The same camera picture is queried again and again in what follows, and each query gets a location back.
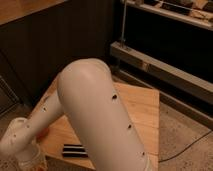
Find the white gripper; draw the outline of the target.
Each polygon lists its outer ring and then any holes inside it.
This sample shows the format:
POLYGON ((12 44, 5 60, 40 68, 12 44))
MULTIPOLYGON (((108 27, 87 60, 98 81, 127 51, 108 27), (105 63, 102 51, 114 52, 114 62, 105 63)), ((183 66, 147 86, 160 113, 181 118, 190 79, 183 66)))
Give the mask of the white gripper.
POLYGON ((21 171, 47 171, 47 161, 38 144, 30 144, 15 155, 21 171))

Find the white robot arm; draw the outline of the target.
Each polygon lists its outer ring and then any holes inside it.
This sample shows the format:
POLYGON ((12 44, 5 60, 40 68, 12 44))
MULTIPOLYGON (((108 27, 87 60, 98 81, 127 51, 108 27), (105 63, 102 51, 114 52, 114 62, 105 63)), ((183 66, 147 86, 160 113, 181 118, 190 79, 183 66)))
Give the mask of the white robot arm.
POLYGON ((67 65, 44 104, 30 118, 10 122, 0 139, 0 154, 33 163, 39 154, 36 135, 63 115, 96 171, 153 171, 109 67, 95 58, 67 65))

